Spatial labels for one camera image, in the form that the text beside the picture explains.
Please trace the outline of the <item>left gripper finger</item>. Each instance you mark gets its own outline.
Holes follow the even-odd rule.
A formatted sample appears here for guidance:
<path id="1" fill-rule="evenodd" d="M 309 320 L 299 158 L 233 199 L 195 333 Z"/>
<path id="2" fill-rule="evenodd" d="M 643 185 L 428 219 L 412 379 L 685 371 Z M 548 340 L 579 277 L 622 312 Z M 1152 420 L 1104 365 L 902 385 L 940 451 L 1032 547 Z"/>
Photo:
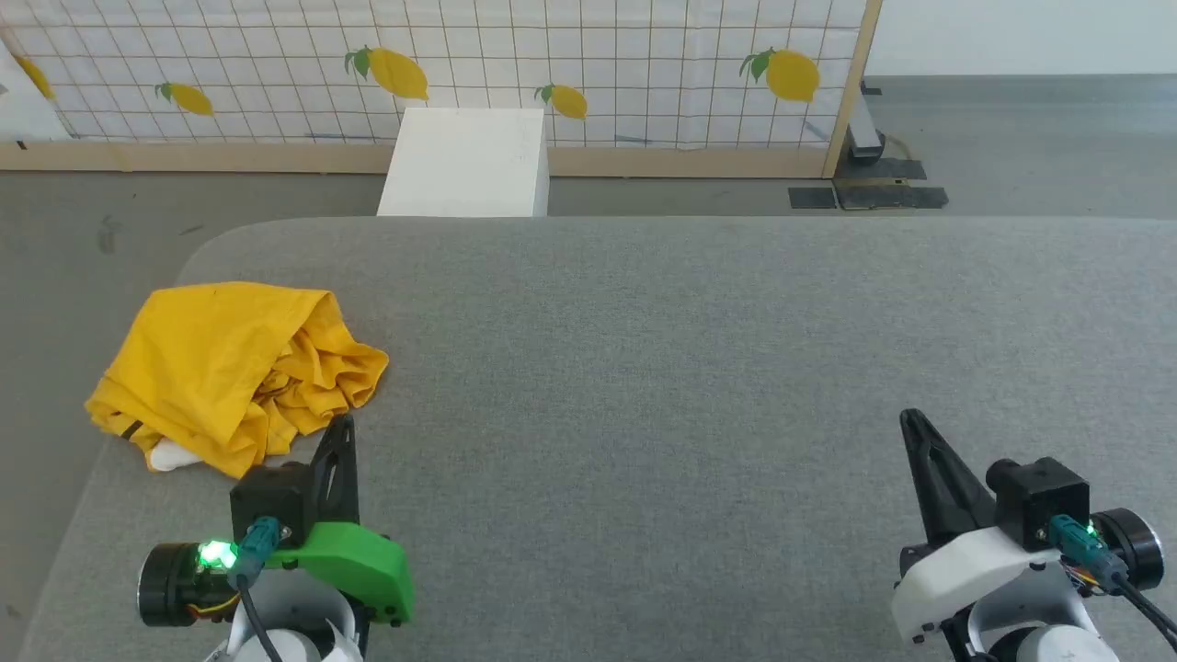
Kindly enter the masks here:
<path id="1" fill-rule="evenodd" d="M 351 415 L 337 418 L 335 519 L 360 523 L 355 423 Z"/>
<path id="2" fill-rule="evenodd" d="M 310 466 L 311 522 L 350 522 L 350 417 L 330 422 Z"/>

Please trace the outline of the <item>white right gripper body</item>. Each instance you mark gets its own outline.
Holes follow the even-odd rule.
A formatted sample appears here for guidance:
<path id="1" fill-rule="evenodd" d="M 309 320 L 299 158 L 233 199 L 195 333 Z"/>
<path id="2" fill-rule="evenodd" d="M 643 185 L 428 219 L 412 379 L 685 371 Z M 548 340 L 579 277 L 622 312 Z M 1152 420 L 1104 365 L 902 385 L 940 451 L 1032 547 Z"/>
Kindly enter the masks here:
<path id="1" fill-rule="evenodd" d="M 926 627 L 944 633 L 966 614 L 967 646 L 992 644 L 998 635 L 1065 621 L 1065 574 L 1053 549 L 1026 552 L 1000 529 L 971 531 L 927 554 L 899 581 L 891 615 L 903 641 Z"/>

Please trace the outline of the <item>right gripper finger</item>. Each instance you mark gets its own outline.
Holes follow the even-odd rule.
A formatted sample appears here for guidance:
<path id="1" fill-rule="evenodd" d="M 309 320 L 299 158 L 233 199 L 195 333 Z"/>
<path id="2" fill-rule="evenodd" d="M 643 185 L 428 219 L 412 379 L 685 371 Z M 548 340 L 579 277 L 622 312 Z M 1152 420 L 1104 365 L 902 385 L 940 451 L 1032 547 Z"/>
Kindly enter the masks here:
<path id="1" fill-rule="evenodd" d="M 929 547 L 943 545 L 955 536 L 955 498 L 942 471 L 944 454 L 951 446 L 918 409 L 903 410 L 899 425 L 926 542 Z"/>
<path id="2" fill-rule="evenodd" d="M 955 536 L 950 539 L 963 532 L 983 531 L 992 527 L 996 507 L 993 495 L 972 474 L 966 462 L 955 452 L 953 446 L 944 454 L 942 471 L 947 490 L 955 498 Z"/>

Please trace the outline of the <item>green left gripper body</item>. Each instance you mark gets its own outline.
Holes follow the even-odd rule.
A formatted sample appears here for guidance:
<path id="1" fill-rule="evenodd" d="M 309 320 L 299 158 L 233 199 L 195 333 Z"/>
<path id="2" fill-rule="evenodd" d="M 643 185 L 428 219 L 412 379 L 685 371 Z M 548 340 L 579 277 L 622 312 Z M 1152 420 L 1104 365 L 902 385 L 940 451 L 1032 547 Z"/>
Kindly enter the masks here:
<path id="1" fill-rule="evenodd" d="M 363 604 L 377 622 L 415 616 L 415 582 L 400 545 L 353 522 L 318 522 L 302 547 L 279 549 L 268 570 L 298 570 Z"/>

